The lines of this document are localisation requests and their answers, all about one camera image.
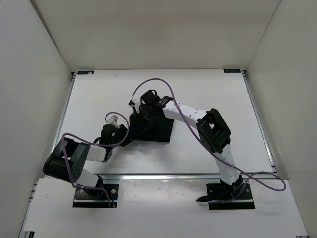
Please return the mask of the black pleated skirt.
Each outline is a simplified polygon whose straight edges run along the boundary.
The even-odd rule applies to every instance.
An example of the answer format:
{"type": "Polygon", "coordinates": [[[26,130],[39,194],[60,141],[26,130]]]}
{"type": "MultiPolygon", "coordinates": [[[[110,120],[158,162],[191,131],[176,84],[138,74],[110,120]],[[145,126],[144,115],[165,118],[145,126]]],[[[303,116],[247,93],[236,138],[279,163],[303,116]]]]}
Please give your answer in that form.
{"type": "Polygon", "coordinates": [[[137,114],[131,114],[129,120],[129,136],[132,140],[170,142],[174,119],[158,116],[152,121],[145,121],[137,114]]]}

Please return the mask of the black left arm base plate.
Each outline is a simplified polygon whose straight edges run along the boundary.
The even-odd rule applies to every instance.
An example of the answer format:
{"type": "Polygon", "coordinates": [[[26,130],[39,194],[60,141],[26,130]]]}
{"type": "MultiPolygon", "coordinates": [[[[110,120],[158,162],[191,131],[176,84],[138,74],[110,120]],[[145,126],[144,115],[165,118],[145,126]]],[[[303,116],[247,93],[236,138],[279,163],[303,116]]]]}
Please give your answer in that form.
{"type": "Polygon", "coordinates": [[[118,205],[118,183],[103,183],[103,189],[109,197],[101,190],[88,190],[76,188],[72,207],[74,208],[110,208],[115,209],[118,205]]]}

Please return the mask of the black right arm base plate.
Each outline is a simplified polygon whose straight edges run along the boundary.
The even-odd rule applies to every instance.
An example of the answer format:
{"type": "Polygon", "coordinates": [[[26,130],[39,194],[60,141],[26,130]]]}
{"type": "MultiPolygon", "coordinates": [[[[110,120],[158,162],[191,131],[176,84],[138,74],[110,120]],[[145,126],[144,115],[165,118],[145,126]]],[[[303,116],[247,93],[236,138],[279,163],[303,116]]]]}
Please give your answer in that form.
{"type": "Polygon", "coordinates": [[[249,184],[242,185],[239,190],[231,196],[225,192],[220,183],[206,184],[209,210],[253,210],[254,200],[249,184]]]}

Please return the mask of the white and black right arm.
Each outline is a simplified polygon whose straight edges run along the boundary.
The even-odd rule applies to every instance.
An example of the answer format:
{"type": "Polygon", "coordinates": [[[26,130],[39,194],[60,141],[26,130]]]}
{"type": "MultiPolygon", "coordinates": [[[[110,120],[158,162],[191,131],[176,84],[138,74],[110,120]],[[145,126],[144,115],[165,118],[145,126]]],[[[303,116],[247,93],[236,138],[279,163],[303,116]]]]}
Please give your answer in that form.
{"type": "Polygon", "coordinates": [[[240,172],[234,168],[235,162],[231,154],[231,131],[216,109],[199,110],[177,103],[169,96],[160,98],[154,90],[148,90],[140,99],[132,98],[129,102],[133,112],[146,122],[159,117],[174,119],[185,123],[189,129],[198,133],[198,141],[215,156],[220,172],[220,184],[211,195],[198,198],[197,202],[224,202],[239,194],[243,185],[240,172]]]}

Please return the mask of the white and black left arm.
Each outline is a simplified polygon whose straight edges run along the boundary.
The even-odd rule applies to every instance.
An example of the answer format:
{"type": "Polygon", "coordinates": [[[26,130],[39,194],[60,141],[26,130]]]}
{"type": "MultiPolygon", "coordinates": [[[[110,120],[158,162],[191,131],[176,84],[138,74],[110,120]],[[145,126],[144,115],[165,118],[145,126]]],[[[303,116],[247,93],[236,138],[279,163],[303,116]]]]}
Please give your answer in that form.
{"type": "Polygon", "coordinates": [[[128,129],[124,125],[106,124],[101,135],[94,143],[106,145],[99,147],[86,143],[79,143],[70,138],[61,140],[44,163],[43,172],[62,181],[79,184],[92,199],[104,195],[102,178],[84,169],[86,161],[106,162],[112,156],[116,144],[125,139],[128,129]]]}

